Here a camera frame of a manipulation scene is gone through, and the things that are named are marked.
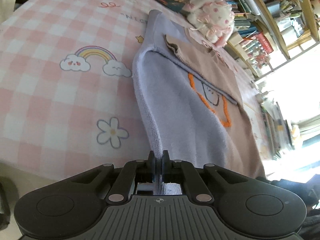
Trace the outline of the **purple and pink knit sweater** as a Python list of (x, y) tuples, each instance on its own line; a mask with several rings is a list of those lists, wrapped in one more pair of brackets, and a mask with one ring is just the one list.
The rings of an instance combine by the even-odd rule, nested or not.
[(159, 10), (149, 12), (133, 81), (148, 140), (195, 167), (215, 164), (247, 177), (265, 174), (240, 89), (222, 51), (197, 42)]

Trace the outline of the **pink checkered cartoon table mat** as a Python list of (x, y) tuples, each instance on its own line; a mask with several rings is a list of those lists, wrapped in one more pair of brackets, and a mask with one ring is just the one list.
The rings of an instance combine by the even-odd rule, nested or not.
[(1, 24), (1, 162), (60, 180), (145, 159), (132, 61), (154, 0), (29, 0)]

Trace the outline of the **white pink plush bunny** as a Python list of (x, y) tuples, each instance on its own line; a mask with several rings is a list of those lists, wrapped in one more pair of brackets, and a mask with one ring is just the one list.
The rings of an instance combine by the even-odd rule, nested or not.
[(232, 7), (224, 0), (190, 0), (183, 8), (192, 31), (198, 31), (216, 47), (224, 47), (233, 33)]

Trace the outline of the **white wooden bookshelf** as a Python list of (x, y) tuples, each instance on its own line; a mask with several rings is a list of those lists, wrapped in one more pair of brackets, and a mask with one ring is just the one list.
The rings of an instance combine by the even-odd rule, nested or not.
[(224, 0), (235, 14), (226, 49), (260, 80), (319, 44), (319, 0)]

